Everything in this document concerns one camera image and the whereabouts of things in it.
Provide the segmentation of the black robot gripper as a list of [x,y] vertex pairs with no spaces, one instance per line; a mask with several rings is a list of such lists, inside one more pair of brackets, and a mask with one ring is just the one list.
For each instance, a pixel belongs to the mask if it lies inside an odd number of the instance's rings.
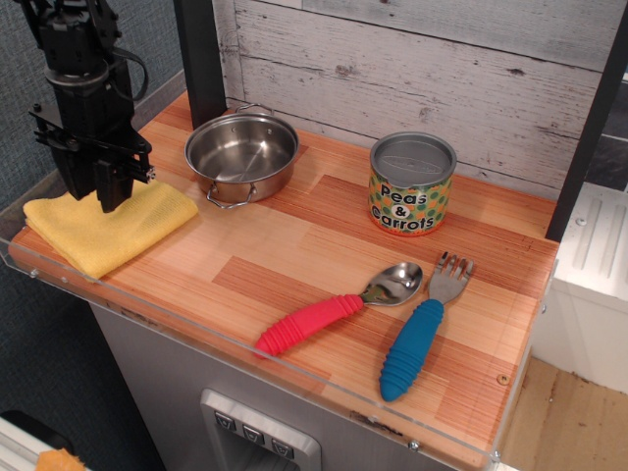
[[[45,75],[56,102],[35,103],[36,140],[52,147],[53,160],[76,200],[96,189],[104,213],[115,211],[131,197],[133,179],[148,183],[155,177],[148,154],[151,145],[133,128],[134,101],[127,73]],[[94,164],[81,151],[113,154],[114,163]]]

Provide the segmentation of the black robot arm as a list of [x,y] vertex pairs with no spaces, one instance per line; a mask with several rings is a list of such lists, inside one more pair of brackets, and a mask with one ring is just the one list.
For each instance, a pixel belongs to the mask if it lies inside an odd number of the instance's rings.
[[103,212],[132,195],[135,182],[149,183],[151,144],[133,128],[129,64],[142,61],[117,47],[117,14],[105,1],[24,1],[28,26],[45,56],[44,75],[53,105],[33,104],[37,142],[50,148],[71,196],[95,194]]

